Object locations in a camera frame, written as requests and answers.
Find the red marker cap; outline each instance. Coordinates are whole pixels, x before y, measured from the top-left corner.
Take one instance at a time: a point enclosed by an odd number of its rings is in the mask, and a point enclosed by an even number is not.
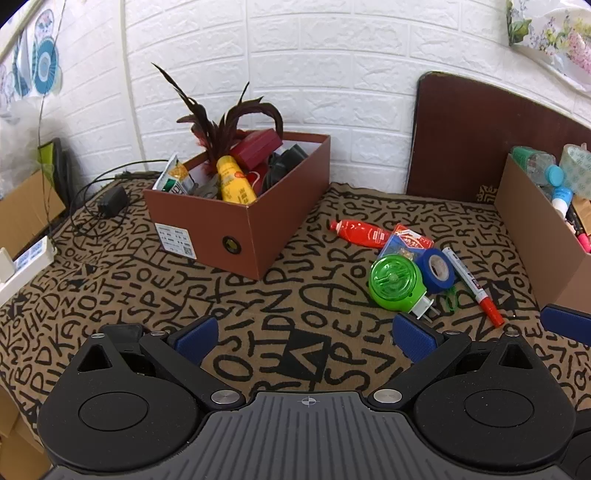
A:
[[[499,311],[496,309],[495,304],[489,297],[482,299],[482,301],[480,302],[480,308],[484,310],[486,316],[490,318],[491,322],[496,328],[500,328],[504,325],[505,320],[503,319]]]

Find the blue gripper pad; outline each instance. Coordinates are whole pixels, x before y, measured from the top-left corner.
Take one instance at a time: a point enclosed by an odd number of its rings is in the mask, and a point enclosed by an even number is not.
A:
[[[584,345],[591,345],[591,315],[560,305],[548,304],[540,312],[542,326]]]
[[[433,336],[401,314],[396,315],[392,321],[392,338],[404,355],[415,364],[437,348],[437,341]]]
[[[185,332],[181,330],[179,333],[184,334],[176,339],[173,348],[187,360],[200,365],[217,345],[219,335],[217,320],[215,317],[210,317],[194,328],[189,325],[189,329]]]

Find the red bottle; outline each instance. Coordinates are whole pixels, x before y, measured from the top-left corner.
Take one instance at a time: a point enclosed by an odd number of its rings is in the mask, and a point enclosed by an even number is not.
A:
[[[341,220],[339,223],[333,220],[330,229],[336,231],[339,237],[360,247],[383,248],[390,238],[390,232],[358,220]]]

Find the cardboard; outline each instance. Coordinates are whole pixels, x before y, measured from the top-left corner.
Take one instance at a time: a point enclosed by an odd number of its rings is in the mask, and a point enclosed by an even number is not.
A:
[[[312,142],[317,148],[279,183],[248,206],[144,190],[152,221],[188,232],[199,263],[260,280],[326,191],[330,137],[285,132],[284,140]],[[185,163],[188,170],[204,154]],[[231,253],[231,245],[239,252]]]
[[[591,255],[509,155],[495,206],[527,271],[539,308],[591,313]]]
[[[585,232],[591,232],[591,202],[578,195],[574,195],[573,208],[577,212]]]
[[[38,480],[51,467],[10,394],[0,387],[0,475],[5,480]]]
[[[46,206],[50,220],[66,208],[41,170],[0,200],[0,247],[13,259],[47,226]]]
[[[8,437],[19,417],[18,407],[10,394],[0,387],[0,435]]]
[[[5,480],[38,480],[51,468],[47,455],[15,430],[1,440],[0,475]]]

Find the marker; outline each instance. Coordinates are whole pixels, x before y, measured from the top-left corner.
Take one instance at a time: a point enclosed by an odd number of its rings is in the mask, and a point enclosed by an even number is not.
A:
[[[591,253],[591,244],[589,244],[589,237],[587,237],[587,233],[581,225],[581,220],[575,212],[572,205],[569,206],[569,209],[566,211],[566,220],[574,227],[574,235],[577,237],[577,240],[583,247],[586,253]]]
[[[454,253],[454,251],[449,248],[445,247],[443,250],[444,255],[449,259],[452,263],[453,268],[456,270],[457,274],[461,276],[462,280],[472,293],[476,297],[476,301],[480,308],[484,310],[486,316],[490,318],[491,322],[496,328],[503,326],[505,323],[503,317],[496,309],[495,304],[492,302],[491,298],[486,294],[484,288],[480,286],[478,281],[474,278],[474,275],[470,273],[470,271],[466,268],[462,260],[458,258],[458,256]]]

